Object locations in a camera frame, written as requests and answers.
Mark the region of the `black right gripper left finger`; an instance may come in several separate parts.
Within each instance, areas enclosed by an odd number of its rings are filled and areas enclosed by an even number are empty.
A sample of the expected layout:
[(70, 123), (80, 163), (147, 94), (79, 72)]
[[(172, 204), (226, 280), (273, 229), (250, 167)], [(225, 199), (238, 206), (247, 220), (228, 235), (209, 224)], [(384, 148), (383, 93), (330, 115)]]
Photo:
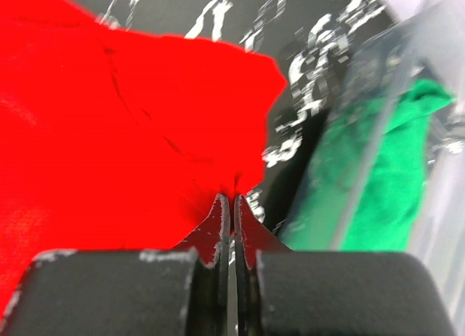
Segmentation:
[(3, 335), (226, 335), (229, 205), (170, 250), (49, 250), (1, 318)]

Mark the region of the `red t shirt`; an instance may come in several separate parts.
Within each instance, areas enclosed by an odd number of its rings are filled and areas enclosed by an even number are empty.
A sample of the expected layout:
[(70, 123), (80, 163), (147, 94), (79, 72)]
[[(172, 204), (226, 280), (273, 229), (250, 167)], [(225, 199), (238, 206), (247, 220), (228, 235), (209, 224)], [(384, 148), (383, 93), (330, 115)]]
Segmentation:
[(275, 61), (1, 0), (1, 304), (52, 249), (168, 249), (264, 174)]

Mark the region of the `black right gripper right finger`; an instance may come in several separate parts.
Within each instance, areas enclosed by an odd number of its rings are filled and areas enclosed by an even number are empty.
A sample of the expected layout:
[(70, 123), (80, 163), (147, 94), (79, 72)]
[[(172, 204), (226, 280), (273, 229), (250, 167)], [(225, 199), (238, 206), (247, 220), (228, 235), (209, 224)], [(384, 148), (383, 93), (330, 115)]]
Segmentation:
[(454, 335), (426, 267), (404, 252), (295, 252), (234, 203), (238, 335)]

